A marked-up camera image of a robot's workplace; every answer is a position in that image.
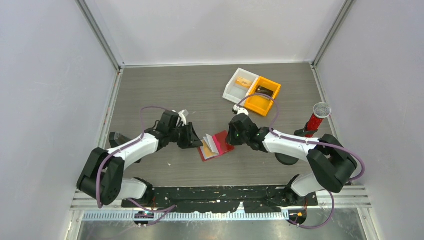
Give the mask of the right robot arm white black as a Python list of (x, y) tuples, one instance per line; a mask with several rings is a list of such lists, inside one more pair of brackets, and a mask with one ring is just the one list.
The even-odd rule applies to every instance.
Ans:
[(291, 205), (299, 205), (307, 195), (327, 190), (339, 193), (358, 167), (352, 154), (332, 135), (306, 138), (289, 135), (269, 127), (257, 127), (245, 113), (237, 114), (229, 122), (226, 143), (247, 145), (254, 151), (275, 154), (277, 160), (291, 166), (305, 161), (311, 173), (296, 175), (281, 191), (281, 197)]

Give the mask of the orange credit card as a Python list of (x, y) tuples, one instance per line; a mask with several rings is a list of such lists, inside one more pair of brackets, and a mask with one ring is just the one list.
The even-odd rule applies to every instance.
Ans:
[(218, 154), (213, 152), (207, 145), (202, 147), (203, 157), (204, 159), (210, 159), (216, 157)]

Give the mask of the red card holder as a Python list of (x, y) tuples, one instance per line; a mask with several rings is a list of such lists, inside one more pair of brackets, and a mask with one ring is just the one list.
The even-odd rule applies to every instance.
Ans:
[(202, 146), (198, 148), (198, 152), (199, 152), (201, 160), (203, 162), (206, 162), (208, 160), (220, 157), (222, 155), (225, 155), (233, 151), (235, 147), (226, 143), (227, 136), (228, 136), (228, 132), (226, 130), (218, 132), (214, 135), (206, 134), (201, 140), (203, 143), (203, 146), (208, 146), (213, 152), (217, 153), (218, 155), (209, 159), (205, 159), (203, 156), (203, 151), (202, 151), (203, 146)]

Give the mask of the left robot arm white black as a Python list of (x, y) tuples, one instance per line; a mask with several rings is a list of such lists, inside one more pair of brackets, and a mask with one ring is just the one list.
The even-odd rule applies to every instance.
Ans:
[(165, 110), (154, 126), (140, 136), (112, 148), (93, 149), (77, 181), (76, 188), (96, 200), (97, 206), (108, 206), (115, 200), (132, 201), (148, 207), (154, 199), (153, 185), (139, 177), (124, 178), (124, 171), (142, 158), (157, 153), (170, 143), (180, 149), (203, 146), (192, 122), (187, 121), (187, 110)]

